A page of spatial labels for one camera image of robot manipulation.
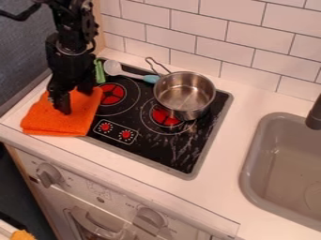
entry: toy stove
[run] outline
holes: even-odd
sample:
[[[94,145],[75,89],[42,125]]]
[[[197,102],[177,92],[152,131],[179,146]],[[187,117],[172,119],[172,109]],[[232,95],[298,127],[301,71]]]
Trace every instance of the toy stove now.
[[[150,74],[126,65],[122,68]],[[182,122],[158,105],[153,84],[106,76],[99,87],[104,93],[87,136],[101,147],[185,179],[200,169],[232,101],[229,94],[217,91],[204,117]]]

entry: white tile backsplash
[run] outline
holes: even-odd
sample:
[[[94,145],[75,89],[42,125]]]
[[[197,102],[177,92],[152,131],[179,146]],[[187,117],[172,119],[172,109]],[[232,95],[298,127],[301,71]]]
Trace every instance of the white tile backsplash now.
[[[197,12],[198,0],[145,0],[147,4],[172,8],[182,11]]]
[[[169,49],[156,46],[150,43],[137,41],[133,39],[125,39],[127,53],[148,57],[152,56],[158,61],[168,64],[169,63]]]
[[[102,15],[103,31],[124,37],[145,40],[145,27],[142,23]]]
[[[278,53],[288,53],[294,34],[230,22],[227,41]]]
[[[321,39],[296,35],[291,55],[321,62]]]
[[[169,27],[169,9],[134,3],[127,0],[121,0],[121,7],[124,19]]]
[[[104,38],[105,38],[105,45],[108,48],[119,50],[124,52],[125,51],[125,45],[124,45],[124,38],[109,34],[109,33],[104,33]]]
[[[119,0],[100,0],[100,12],[120,17]]]
[[[225,20],[172,11],[172,29],[177,31],[224,40],[226,27],[227,21]]]
[[[221,78],[248,84],[268,91],[275,91],[280,80],[280,75],[250,67],[223,63]]]
[[[257,50],[253,67],[313,82],[321,64],[292,56]]]
[[[321,11],[321,1],[320,0],[307,0],[305,8],[314,9]]]
[[[297,79],[282,77],[278,93],[316,101],[321,93],[321,85],[314,82],[304,82]]]
[[[221,67],[221,61],[176,50],[171,50],[171,64],[214,77],[219,76]]]
[[[321,12],[267,4],[263,25],[284,31],[321,37]]]
[[[159,27],[147,27],[147,41],[164,47],[194,53],[196,37]]]
[[[297,98],[321,91],[321,0],[100,4],[107,47]]]
[[[249,0],[201,0],[200,13],[226,20],[260,24],[264,3]]]
[[[254,49],[208,38],[197,38],[197,54],[250,66]]]

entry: cable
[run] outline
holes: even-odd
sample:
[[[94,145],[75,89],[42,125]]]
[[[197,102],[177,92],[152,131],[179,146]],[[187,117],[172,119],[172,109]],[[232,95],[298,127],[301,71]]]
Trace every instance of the cable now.
[[[18,15],[14,15],[12,13],[6,12],[0,9],[0,16],[12,19],[14,21],[23,22],[26,21],[32,14],[34,14],[38,9],[40,9],[41,4],[34,4],[29,9],[19,13]]]

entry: orange sponge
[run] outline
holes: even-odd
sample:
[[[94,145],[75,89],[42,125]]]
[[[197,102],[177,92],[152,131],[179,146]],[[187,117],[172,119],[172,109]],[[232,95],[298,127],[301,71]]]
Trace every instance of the orange sponge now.
[[[102,90],[99,87],[94,88],[91,96],[76,90],[71,91],[72,113],[64,115],[54,109],[53,104],[48,101],[48,92],[45,92],[22,120],[23,132],[36,135],[85,136],[94,119],[101,96]]]
[[[36,238],[25,230],[21,230],[14,232],[10,240],[36,240]]]

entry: metal pan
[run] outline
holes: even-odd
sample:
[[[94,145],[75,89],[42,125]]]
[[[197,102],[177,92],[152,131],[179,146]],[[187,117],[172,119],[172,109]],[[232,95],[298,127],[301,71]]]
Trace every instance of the metal pan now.
[[[172,73],[151,57],[145,60],[160,76],[154,86],[154,97],[172,116],[190,121],[202,117],[208,111],[216,95],[216,88],[210,79],[189,71]],[[159,74],[154,69],[154,64],[161,66],[169,74]]]

